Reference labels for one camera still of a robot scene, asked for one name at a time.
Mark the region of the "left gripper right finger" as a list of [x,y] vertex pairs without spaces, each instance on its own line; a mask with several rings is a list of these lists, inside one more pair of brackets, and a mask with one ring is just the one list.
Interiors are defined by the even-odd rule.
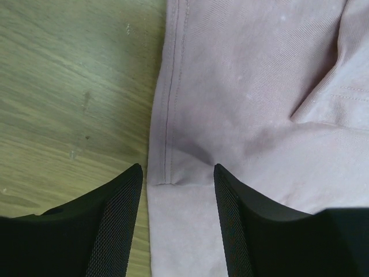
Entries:
[[306,214],[214,167],[229,276],[367,276],[368,209]]

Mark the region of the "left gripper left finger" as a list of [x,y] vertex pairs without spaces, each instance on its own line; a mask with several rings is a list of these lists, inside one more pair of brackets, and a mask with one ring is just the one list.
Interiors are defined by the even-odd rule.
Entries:
[[41,215],[1,218],[2,276],[125,276],[143,183],[134,164]]

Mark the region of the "pink printed t shirt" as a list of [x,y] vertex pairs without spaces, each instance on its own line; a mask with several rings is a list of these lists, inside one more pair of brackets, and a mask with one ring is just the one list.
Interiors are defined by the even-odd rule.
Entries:
[[168,1],[153,276],[226,276],[213,170],[291,208],[368,205],[368,2]]

